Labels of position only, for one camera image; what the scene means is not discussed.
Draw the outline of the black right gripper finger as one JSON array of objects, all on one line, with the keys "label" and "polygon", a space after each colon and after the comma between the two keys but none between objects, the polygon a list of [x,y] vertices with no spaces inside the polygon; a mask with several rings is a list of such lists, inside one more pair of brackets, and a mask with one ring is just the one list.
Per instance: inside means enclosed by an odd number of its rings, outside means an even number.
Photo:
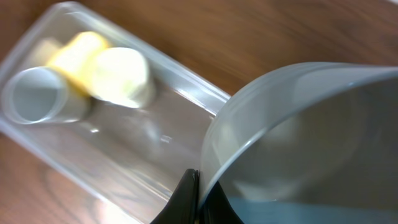
[{"label": "black right gripper finger", "polygon": [[150,224],[194,224],[198,187],[199,171],[187,169],[166,206]]}]

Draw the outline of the white plastic cup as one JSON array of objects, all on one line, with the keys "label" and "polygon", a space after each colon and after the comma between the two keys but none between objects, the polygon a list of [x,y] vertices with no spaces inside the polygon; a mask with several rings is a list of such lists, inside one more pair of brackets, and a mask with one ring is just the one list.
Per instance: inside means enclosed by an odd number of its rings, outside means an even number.
[{"label": "white plastic cup", "polygon": [[108,48],[94,57],[86,89],[99,100],[128,108],[144,108],[156,96],[149,60],[126,47]]}]

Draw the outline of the grey plastic bowl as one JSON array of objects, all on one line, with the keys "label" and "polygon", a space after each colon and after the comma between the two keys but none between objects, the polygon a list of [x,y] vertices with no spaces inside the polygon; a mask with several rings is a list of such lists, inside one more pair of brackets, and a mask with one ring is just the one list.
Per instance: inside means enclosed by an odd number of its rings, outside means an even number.
[{"label": "grey plastic bowl", "polygon": [[220,185],[246,223],[397,222],[397,67],[306,62],[220,109],[199,204]]}]

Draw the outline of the yellow plastic cup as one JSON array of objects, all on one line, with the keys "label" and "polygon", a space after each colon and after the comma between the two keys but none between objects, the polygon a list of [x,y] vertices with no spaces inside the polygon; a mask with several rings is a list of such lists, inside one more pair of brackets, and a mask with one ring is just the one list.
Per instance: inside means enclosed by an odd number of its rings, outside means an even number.
[{"label": "yellow plastic cup", "polygon": [[105,37],[96,32],[80,32],[51,56],[45,65],[67,78],[82,95],[90,96],[88,80],[91,62],[111,46]]}]

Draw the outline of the grey plastic cup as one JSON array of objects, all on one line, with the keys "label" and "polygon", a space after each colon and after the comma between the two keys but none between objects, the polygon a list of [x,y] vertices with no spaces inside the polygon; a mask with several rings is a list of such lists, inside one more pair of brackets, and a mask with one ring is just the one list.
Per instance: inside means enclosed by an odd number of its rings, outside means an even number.
[{"label": "grey plastic cup", "polygon": [[18,124],[72,123],[85,117],[90,99],[48,67],[15,74],[1,95],[4,114]]}]

